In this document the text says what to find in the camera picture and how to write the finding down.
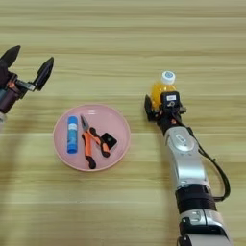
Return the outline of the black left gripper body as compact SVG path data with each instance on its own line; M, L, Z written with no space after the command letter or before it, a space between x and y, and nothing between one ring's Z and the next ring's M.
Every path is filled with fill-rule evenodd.
M18 85L17 75L8 71L5 65L0 66L0 112L8 113L14 103L22 99L27 89Z

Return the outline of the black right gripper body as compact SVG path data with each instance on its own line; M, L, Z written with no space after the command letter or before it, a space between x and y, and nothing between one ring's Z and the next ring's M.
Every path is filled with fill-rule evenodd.
M183 125L181 115L178 111L159 111L156 113L156 121L163 135L170 128Z

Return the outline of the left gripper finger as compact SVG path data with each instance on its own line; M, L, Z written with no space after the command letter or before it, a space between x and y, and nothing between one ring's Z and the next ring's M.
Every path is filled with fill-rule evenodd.
M41 91L52 73L53 66L54 66L54 58L51 57L40 67L40 69L37 72L37 77L35 78L33 82L26 83L26 82L17 80L16 83L19 86L24 87L30 91L35 91L35 90Z
M19 50L20 50L20 45L16 45L8 49L4 53L4 55L0 58L0 61L4 62L7 67L11 67L18 56Z

